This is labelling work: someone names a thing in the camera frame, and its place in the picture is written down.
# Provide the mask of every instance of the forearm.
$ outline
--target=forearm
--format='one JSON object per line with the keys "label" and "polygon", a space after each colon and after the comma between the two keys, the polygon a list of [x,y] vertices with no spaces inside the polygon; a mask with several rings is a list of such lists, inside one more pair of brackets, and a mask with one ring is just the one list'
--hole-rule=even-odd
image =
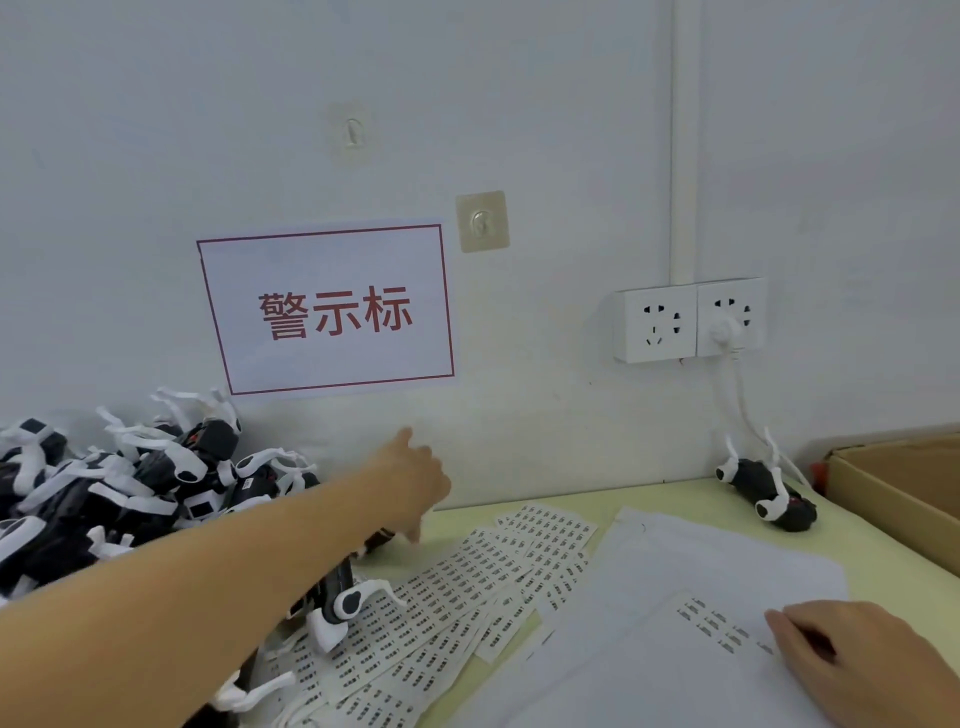
{"label": "forearm", "polygon": [[6,607],[5,722],[182,724],[386,522],[376,479],[349,476],[182,531]]}

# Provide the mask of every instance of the power socket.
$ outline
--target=power socket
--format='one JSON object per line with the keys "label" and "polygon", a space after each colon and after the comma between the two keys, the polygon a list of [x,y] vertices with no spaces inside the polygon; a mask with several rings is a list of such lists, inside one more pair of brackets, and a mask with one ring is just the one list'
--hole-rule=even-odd
{"label": "power socket", "polygon": [[740,324],[737,346],[762,349],[767,335],[767,279],[717,280],[697,286],[697,356],[717,356],[723,349],[710,336],[721,317]]}
{"label": "power socket", "polygon": [[627,364],[697,353],[697,286],[617,291],[613,356]]}

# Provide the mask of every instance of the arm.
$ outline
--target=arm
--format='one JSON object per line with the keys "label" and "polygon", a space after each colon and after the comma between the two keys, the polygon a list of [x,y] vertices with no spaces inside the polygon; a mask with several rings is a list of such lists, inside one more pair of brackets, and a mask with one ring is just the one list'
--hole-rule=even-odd
{"label": "arm", "polygon": [[401,430],[362,470],[146,544],[0,610],[9,725],[175,728],[318,578],[449,492]]}
{"label": "arm", "polygon": [[960,725],[960,678],[882,607],[811,601],[766,617],[787,666],[838,726]]}

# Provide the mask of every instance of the table surface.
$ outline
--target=table surface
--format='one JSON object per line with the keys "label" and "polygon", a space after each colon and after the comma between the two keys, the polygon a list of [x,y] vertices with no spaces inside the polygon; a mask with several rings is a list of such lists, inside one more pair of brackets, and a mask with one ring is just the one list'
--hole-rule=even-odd
{"label": "table surface", "polygon": [[[733,489],[716,480],[645,485],[572,496],[537,498],[576,511],[599,529],[587,551],[593,551],[622,506],[679,516],[768,541],[827,556],[843,565],[853,599],[875,601],[906,619],[960,671],[960,579],[902,546],[860,517],[815,494],[819,520],[806,533],[784,533],[762,522]],[[402,579],[425,569],[459,543],[475,527],[494,525],[501,513],[518,510],[525,502],[497,503],[428,514],[419,546],[390,543],[364,563],[376,576]],[[534,615],[491,667],[472,657],[453,687],[424,714],[418,728],[443,726],[457,708],[506,660],[539,624]]]}

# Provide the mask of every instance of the red border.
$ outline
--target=red border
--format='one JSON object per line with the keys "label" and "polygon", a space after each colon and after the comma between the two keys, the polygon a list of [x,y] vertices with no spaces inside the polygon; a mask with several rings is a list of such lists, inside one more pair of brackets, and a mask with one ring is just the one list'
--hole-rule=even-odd
{"label": "red border", "polygon": [[[217,323],[217,312],[213,307],[213,297],[210,295],[210,281],[206,277],[206,266],[204,265],[204,249],[201,247],[206,243],[233,243],[241,240],[276,240],[284,237],[310,237],[321,235],[339,235],[345,232],[386,232],[386,231],[408,231],[408,230],[426,230],[436,228],[440,240],[440,265],[444,274],[444,303],[446,304],[446,337],[450,346],[450,374],[432,375],[432,376],[408,376],[401,379],[378,379],[375,381],[349,381],[342,384],[315,384],[307,387],[286,387],[282,389],[260,389],[250,392],[236,392],[233,390],[233,383],[230,381],[230,369],[227,366],[227,356],[224,354],[224,342],[220,337],[220,325]],[[453,325],[450,323],[450,295],[446,285],[446,258],[444,256],[444,229],[440,223],[430,225],[401,225],[390,228],[358,228],[356,230],[336,230],[336,231],[316,231],[316,232],[287,232],[276,235],[248,235],[246,237],[214,237],[206,240],[197,241],[197,253],[200,254],[200,267],[204,272],[204,286],[206,288],[206,299],[210,303],[210,314],[213,316],[213,327],[217,332],[217,344],[220,346],[220,358],[224,362],[224,372],[227,374],[227,387],[234,396],[240,395],[266,395],[272,392],[298,392],[305,389],[334,389],[337,387],[354,387],[364,384],[392,384],[401,381],[422,381],[425,379],[449,379],[456,376],[456,369],[453,361]]]}

